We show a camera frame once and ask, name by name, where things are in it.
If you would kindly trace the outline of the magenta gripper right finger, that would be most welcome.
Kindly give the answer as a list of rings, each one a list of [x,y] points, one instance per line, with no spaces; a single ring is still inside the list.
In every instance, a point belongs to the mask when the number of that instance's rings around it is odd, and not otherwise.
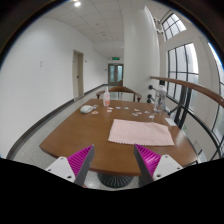
[[[158,155],[141,145],[134,145],[134,155],[141,171],[139,186],[146,186],[182,169],[169,155]]]

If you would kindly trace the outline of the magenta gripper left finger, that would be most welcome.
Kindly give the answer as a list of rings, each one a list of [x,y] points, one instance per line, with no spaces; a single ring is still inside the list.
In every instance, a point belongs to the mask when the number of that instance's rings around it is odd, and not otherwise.
[[[83,186],[94,155],[95,147],[91,145],[69,157],[59,157],[46,168],[46,171]]]

